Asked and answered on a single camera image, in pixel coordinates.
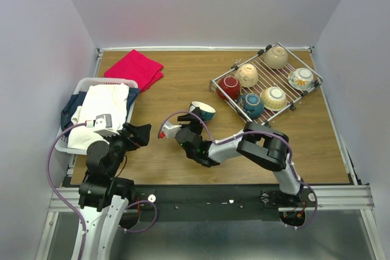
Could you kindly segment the teal white bowl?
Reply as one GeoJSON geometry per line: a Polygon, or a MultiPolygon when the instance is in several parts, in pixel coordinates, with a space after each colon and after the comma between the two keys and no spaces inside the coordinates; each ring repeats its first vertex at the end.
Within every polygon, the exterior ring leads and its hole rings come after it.
{"type": "Polygon", "coordinates": [[[205,104],[203,102],[199,102],[199,101],[195,101],[195,100],[191,101],[189,111],[193,112],[193,110],[196,107],[199,107],[203,111],[204,122],[210,122],[216,114],[216,110],[213,107],[211,107],[210,105],[205,104]]]}

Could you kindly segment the white floral bowl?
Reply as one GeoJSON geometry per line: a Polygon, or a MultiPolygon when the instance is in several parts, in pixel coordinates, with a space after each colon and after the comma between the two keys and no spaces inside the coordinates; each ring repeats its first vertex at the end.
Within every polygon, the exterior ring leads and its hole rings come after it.
{"type": "Polygon", "coordinates": [[[289,74],[288,82],[296,90],[308,91],[313,87],[314,75],[307,68],[297,68],[289,74]]]}

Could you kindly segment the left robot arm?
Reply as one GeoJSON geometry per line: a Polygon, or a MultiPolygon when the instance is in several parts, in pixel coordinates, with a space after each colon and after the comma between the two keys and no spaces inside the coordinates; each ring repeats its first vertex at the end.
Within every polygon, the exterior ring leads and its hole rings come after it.
{"type": "Polygon", "coordinates": [[[135,203],[135,183],[116,173],[129,151],[147,146],[151,125],[125,123],[117,135],[87,148],[87,171],[79,186],[81,215],[73,259],[108,259],[119,222],[135,203]]]}

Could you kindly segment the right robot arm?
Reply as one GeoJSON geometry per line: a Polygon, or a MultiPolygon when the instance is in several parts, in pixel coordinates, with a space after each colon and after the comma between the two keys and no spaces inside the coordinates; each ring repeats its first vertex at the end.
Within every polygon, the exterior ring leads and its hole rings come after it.
{"type": "Polygon", "coordinates": [[[276,204],[298,206],[302,202],[304,182],[292,165],[292,150],[284,133],[248,122],[242,130],[227,138],[204,140],[202,131],[208,128],[199,108],[184,112],[177,120],[186,123],[173,127],[165,122],[162,132],[174,135],[187,158],[203,167],[214,167],[243,156],[274,174],[279,185],[275,193],[276,204]]]}

